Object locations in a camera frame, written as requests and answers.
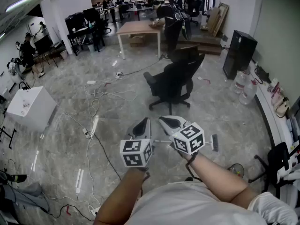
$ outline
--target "white box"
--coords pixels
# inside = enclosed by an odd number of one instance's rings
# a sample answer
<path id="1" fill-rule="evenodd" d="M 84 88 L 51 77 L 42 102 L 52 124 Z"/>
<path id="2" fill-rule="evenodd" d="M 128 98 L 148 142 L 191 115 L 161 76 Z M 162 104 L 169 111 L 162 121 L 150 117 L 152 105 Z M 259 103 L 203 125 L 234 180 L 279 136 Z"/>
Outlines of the white box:
<path id="1" fill-rule="evenodd" d="M 125 167 L 145 167 L 152 155 L 152 139 L 121 140 L 120 155 Z"/>
<path id="2" fill-rule="evenodd" d="M 172 134 L 169 139 L 174 143 L 175 149 L 189 155 L 205 145 L 204 131 L 195 122 Z"/>
<path id="3" fill-rule="evenodd" d="M 17 123 L 33 131 L 43 132 L 56 102 L 44 87 L 18 90 L 10 102 L 7 113 Z"/>

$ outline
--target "white wall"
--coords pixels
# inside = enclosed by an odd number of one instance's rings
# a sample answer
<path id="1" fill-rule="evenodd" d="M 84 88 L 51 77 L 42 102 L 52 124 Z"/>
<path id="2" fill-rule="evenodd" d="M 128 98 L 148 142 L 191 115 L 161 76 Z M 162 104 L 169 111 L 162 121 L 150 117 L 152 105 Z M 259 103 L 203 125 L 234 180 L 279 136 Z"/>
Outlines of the white wall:
<path id="1" fill-rule="evenodd" d="M 300 0 L 262 0 L 254 59 L 276 77 L 293 104 L 300 95 Z"/>
<path id="2" fill-rule="evenodd" d="M 6 65 L 12 58 L 19 57 L 19 50 L 17 50 L 15 43 L 16 41 L 18 41 L 19 43 L 24 42 L 25 35 L 28 32 L 26 26 L 27 22 L 28 20 L 24 21 L 12 32 L 8 33 L 0 40 L 0 74 L 4 72 L 4 75 L 0 77 L 0 94 L 5 88 L 8 88 L 8 90 L 10 90 L 14 85 L 14 82 L 11 80 Z"/>
<path id="3" fill-rule="evenodd" d="M 228 41 L 221 42 L 221 45 L 229 46 L 233 36 L 234 30 L 239 30 L 245 33 L 250 33 L 252 20 L 255 12 L 256 0 L 216 0 L 216 6 L 219 3 L 225 3 L 229 5 L 229 10 L 221 31 L 228 37 Z"/>
<path id="4" fill-rule="evenodd" d="M 46 24 L 46 23 L 45 23 L 45 19 L 42 18 L 42 17 L 33 17 L 33 16 L 32 16 L 32 17 L 28 20 L 27 24 L 28 24 L 28 27 L 29 27 L 30 32 L 31 32 L 32 35 L 34 35 L 36 32 L 39 31 L 39 29 L 40 29 L 40 27 L 41 27 L 41 25 L 39 25 L 40 22 L 43 22 L 44 24 Z M 39 32 L 39 33 L 35 36 L 34 42 L 37 42 L 38 40 L 40 40 L 41 38 L 43 38 L 43 36 L 44 36 L 44 35 L 43 35 L 41 32 Z"/>
<path id="5" fill-rule="evenodd" d="M 45 19 L 45 23 L 47 25 L 47 29 L 50 35 L 50 38 L 53 43 L 58 43 L 61 41 L 60 38 L 60 32 L 58 30 L 54 14 L 53 14 L 53 9 L 51 6 L 50 0 L 43 0 L 40 3 L 41 10 L 43 17 Z"/>
<path id="6" fill-rule="evenodd" d="M 91 0 L 57 0 L 57 3 L 64 18 L 93 7 Z"/>

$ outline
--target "black speaker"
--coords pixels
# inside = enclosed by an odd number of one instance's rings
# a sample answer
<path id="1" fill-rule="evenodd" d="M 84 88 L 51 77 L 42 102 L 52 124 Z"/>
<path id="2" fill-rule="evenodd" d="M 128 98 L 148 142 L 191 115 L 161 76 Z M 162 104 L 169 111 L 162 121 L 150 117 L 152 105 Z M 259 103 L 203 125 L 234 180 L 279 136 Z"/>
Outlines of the black speaker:
<path id="1" fill-rule="evenodd" d="M 257 41 L 249 34 L 234 30 L 223 66 L 228 79 L 234 79 L 237 71 L 243 71 L 249 66 L 256 45 Z"/>

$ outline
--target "white shoe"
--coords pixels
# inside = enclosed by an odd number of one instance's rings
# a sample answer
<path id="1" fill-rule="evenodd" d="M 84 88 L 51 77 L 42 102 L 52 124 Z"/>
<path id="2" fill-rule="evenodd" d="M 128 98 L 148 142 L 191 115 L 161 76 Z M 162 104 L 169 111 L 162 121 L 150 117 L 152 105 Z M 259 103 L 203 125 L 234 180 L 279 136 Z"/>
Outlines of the white shoe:
<path id="1" fill-rule="evenodd" d="M 45 75 L 45 72 L 41 72 L 41 73 L 39 73 L 37 76 L 38 77 L 42 77 L 42 76 L 44 76 Z"/>

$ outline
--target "plastic container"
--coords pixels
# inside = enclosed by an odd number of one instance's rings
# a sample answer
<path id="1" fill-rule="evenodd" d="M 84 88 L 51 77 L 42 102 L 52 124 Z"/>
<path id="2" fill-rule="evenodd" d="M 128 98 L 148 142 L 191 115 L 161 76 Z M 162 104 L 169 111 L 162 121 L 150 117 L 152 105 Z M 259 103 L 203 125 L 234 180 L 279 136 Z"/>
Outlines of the plastic container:
<path id="1" fill-rule="evenodd" d="M 63 59 L 66 59 L 68 57 L 68 52 L 66 50 L 64 50 L 60 53 L 60 55 Z"/>
<path id="2" fill-rule="evenodd" d="M 228 50 L 229 49 L 225 46 L 225 48 L 221 51 L 220 61 L 221 61 L 222 65 L 225 63 L 225 60 L 226 60 L 226 57 L 227 57 L 227 54 L 228 54 Z"/>
<path id="3" fill-rule="evenodd" d="M 254 98 L 257 92 L 257 81 L 250 80 L 244 87 L 244 90 L 239 96 L 239 101 L 243 105 L 248 105 Z"/>
<path id="4" fill-rule="evenodd" d="M 243 89 L 247 83 L 249 74 L 250 74 L 250 71 L 248 69 L 246 69 L 242 72 L 238 71 L 234 81 L 232 82 L 232 84 L 229 88 L 230 91 L 240 94 L 243 91 Z"/>

